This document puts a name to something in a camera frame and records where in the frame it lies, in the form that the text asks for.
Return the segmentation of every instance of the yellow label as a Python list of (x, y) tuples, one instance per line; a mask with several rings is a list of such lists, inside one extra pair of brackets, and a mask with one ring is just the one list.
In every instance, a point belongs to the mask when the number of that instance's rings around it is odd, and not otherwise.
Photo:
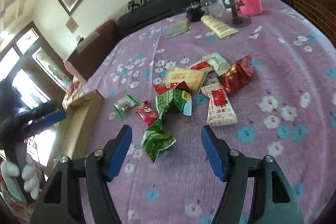
[(189, 97), (190, 94), (188, 92), (186, 92), (185, 90), (182, 91), (182, 99), (189, 101)]

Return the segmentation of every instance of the floral tablecloth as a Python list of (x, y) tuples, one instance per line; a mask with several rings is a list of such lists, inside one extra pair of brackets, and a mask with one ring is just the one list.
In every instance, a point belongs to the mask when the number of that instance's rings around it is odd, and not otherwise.
[[(122, 125), (133, 142), (118, 177), (109, 183), (123, 223), (211, 223), (224, 184), (214, 176), (201, 144), (208, 99), (193, 95), (192, 116), (168, 114), (164, 129), (177, 143), (153, 165), (140, 140), (146, 125), (135, 109), (119, 120), (113, 105), (127, 92), (155, 108), (155, 90), (171, 66), (187, 67), (218, 52), (229, 63), (250, 54), (251, 83), (230, 94), (238, 124), (213, 128), (231, 148), (262, 159), (275, 157), (292, 185), (305, 223), (313, 223), (336, 189), (336, 51), (308, 20), (280, 0), (262, 0), (263, 14), (229, 38), (219, 39), (202, 22), (166, 39), (167, 27), (185, 14), (164, 19), (124, 38), (90, 78), (106, 101), (88, 152), (102, 148)], [(252, 196), (248, 182), (241, 223)], [(83, 191), (87, 223), (93, 223)]]

